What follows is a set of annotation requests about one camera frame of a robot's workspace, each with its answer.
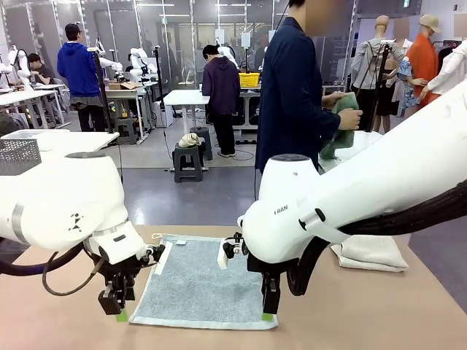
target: gray plastic stool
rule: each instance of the gray plastic stool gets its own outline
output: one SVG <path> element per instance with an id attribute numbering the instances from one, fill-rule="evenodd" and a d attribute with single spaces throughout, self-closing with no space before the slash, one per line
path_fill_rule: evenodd
<path id="1" fill-rule="evenodd" d="M 118 136 L 120 143 L 136 144 L 138 136 L 134 133 L 133 118 L 115 118 L 114 123 L 116 131 L 119 131 L 121 126 L 128 133 L 128 136 Z"/>
<path id="2" fill-rule="evenodd" d="M 182 157 L 191 157 L 195 166 L 194 170 L 182 170 Z M 181 148 L 180 145 L 175 145 L 174 151 L 174 181 L 182 182 L 182 178 L 194 177 L 197 182 L 203 180 L 203 168 L 201 167 L 201 160 L 199 159 L 198 146 L 188 148 Z"/>
<path id="3" fill-rule="evenodd" d="M 193 126 L 190 129 L 190 132 L 195 133 L 198 137 L 204 138 L 206 150 L 203 152 L 203 155 L 206 156 L 207 160 L 212 160 L 211 136 L 209 135 L 209 129 L 205 126 Z"/>

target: brown table top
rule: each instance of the brown table top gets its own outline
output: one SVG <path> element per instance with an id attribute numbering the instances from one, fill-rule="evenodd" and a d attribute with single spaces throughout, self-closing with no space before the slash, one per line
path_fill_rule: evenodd
<path id="1" fill-rule="evenodd" d="M 235 227 L 139 226 L 152 233 L 231 236 Z M 467 315 L 417 256 L 399 242 L 410 268 L 383 273 L 340 268 L 326 249 L 308 292 L 293 297 L 282 279 L 279 327 L 270 331 L 191 330 L 117 323 L 101 310 L 101 276 L 77 294 L 54 297 L 41 277 L 0 276 L 0 348 L 5 350 L 124 349 L 467 349 Z M 30 248 L 16 263 L 41 263 L 51 253 Z M 50 273 L 52 288 L 67 291 L 85 280 L 92 262 L 81 253 Z M 150 269 L 136 279 L 141 297 Z M 137 302 L 128 302 L 130 316 Z"/>

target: gray plastic basket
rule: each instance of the gray plastic basket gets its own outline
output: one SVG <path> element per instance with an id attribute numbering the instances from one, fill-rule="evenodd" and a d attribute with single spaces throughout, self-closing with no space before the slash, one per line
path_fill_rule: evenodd
<path id="1" fill-rule="evenodd" d="M 34 139 L 0 139 L 0 176 L 15 176 L 41 163 Z"/>

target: orange shirt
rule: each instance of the orange shirt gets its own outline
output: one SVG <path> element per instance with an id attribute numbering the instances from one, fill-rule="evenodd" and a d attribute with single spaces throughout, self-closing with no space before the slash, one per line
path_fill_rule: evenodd
<path id="1" fill-rule="evenodd" d="M 418 34 L 406 56 L 409 58 L 410 64 L 412 65 L 415 79 L 423 78 L 430 82 L 438 75 L 438 54 L 433 44 L 431 44 L 430 39 L 424 35 Z M 417 97 L 420 96 L 422 90 L 423 86 L 416 86 L 415 95 Z M 426 105 L 431 100 L 431 93 L 429 93 L 421 104 Z"/>

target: hand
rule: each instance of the hand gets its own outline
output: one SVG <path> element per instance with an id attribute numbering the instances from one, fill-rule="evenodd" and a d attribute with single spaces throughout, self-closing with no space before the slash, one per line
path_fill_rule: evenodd
<path id="1" fill-rule="evenodd" d="M 358 130 L 360 124 L 360 116 L 363 114 L 362 111 L 355 111 L 354 109 L 344 109 L 339 113 L 341 117 L 341 124 L 339 130 Z"/>
<path id="2" fill-rule="evenodd" d="M 414 86 L 426 86 L 428 84 L 428 82 L 423 78 L 413 79 L 410 83 Z"/>
<path id="3" fill-rule="evenodd" d="M 430 89 L 428 89 L 428 86 L 425 86 L 422 90 L 422 93 L 420 94 L 419 99 L 424 100 L 429 92 L 430 92 Z"/>
<path id="4" fill-rule="evenodd" d="M 337 101 L 341 98 L 344 98 L 346 95 L 346 93 L 336 92 L 327 96 L 323 96 L 323 107 L 327 109 L 334 108 Z"/>

